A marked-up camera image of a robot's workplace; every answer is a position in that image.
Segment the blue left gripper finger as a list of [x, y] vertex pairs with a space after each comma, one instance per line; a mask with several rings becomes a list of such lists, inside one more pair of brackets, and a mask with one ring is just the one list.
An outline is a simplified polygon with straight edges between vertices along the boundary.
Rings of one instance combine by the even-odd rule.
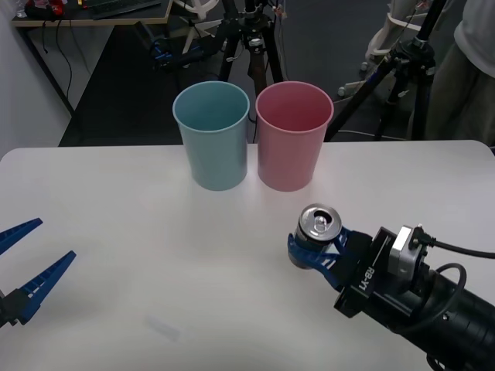
[[0, 233], [0, 254], [13, 247], [42, 223], [43, 221], [40, 218], [36, 218], [2, 231]]
[[29, 322], [76, 256], [74, 251], [70, 251], [32, 280], [1, 298], [1, 327], [7, 323], [25, 325]]

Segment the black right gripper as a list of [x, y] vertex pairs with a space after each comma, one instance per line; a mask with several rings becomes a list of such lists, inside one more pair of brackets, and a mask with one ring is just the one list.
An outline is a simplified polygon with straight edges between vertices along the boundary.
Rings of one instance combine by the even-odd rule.
[[381, 227], [372, 237], [342, 226], [332, 240], [317, 243], [288, 235], [288, 255], [302, 269], [321, 273], [341, 289], [335, 309], [348, 318], [363, 312], [393, 331], [416, 328], [424, 308], [424, 246], [418, 228], [397, 234]]

